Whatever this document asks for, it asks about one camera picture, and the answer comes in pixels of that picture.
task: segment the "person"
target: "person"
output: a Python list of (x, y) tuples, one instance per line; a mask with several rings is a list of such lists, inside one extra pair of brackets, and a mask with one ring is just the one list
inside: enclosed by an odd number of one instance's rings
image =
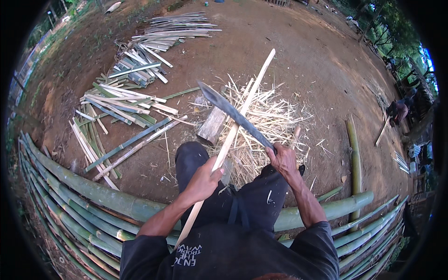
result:
[(392, 101), (389, 107), (386, 109), (388, 116), (391, 117), (390, 125), (391, 127), (395, 127), (395, 125), (399, 125), (402, 120), (408, 115), (409, 108), (405, 102)]
[[(275, 143), (266, 148), (270, 164), (239, 191), (220, 191), (224, 172), (212, 172), (198, 142), (176, 152), (179, 196), (123, 242), (120, 279), (338, 279), (339, 264), (324, 210), (296, 169), (294, 150)], [(306, 229), (290, 248), (274, 239), (274, 223), (288, 185)], [(188, 236), (169, 253), (166, 237), (192, 205), (205, 200)]]

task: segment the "man's right hand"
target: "man's right hand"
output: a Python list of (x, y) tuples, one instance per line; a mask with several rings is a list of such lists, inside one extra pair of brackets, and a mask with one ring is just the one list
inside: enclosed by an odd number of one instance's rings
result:
[(277, 156), (271, 148), (265, 147), (267, 156), (271, 160), (273, 168), (275, 168), (285, 179), (296, 177), (297, 174), (300, 177), (300, 173), (296, 169), (296, 152), (284, 147), (279, 142), (275, 142), (274, 147), (277, 149)]

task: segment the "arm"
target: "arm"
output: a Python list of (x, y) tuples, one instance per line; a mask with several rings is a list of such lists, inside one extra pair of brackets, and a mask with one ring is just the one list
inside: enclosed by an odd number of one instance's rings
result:
[(211, 172), (215, 161), (216, 156), (213, 156), (203, 166), (199, 167), (186, 189), (170, 205), (149, 218), (138, 231), (136, 238), (140, 235), (168, 236), (188, 208), (196, 202), (210, 197), (224, 172), (222, 168)]
[(271, 160), (271, 165), (293, 189), (300, 217), (305, 227), (309, 228), (315, 223), (327, 221), (325, 212), (296, 169), (296, 152), (283, 147), (278, 142), (274, 144), (274, 147), (277, 149), (277, 156), (274, 155), (272, 149), (266, 147), (267, 156)]

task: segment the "bamboo shavings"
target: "bamboo shavings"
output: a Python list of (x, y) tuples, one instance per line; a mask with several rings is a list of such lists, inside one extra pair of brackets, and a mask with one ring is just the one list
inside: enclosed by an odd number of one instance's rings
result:
[[(225, 85), (227, 90), (224, 97), (240, 110), (249, 91), (247, 90), (244, 94), (246, 86), (242, 85), (238, 88), (231, 77), (230, 79), (231, 82)], [(275, 94), (273, 89), (266, 90), (260, 85), (247, 111), (246, 119), (254, 124), (271, 143), (280, 142), (282, 145), (293, 148), (296, 151), (297, 163), (303, 164), (309, 147), (296, 139), (293, 132), (297, 125), (306, 128), (310, 123), (309, 119), (314, 117), (309, 113), (308, 108), (306, 103), (290, 103)], [(220, 151), (233, 123), (233, 120), (228, 117), (216, 146), (206, 146), (210, 155)], [(238, 188), (252, 182), (261, 173), (263, 167), (270, 163), (264, 146), (243, 128), (238, 130), (227, 158), (233, 163), (231, 182)]]

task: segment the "hand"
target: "hand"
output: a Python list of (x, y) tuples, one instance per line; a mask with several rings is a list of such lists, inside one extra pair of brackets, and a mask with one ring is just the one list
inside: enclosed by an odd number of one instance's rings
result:
[(279, 142), (275, 142), (274, 147), (277, 149), (277, 156), (274, 155), (274, 151), (271, 148), (265, 147), (267, 156), (271, 160), (271, 165), (285, 179), (295, 177), (298, 173), (296, 169), (296, 152), (284, 147)]
[(217, 156), (209, 158), (203, 166), (199, 167), (193, 177), (191, 177), (185, 190), (180, 194), (190, 206), (196, 202), (209, 198), (218, 186), (218, 182), (221, 180), (224, 169), (219, 168), (214, 172), (211, 172), (211, 169), (216, 162), (216, 158)]

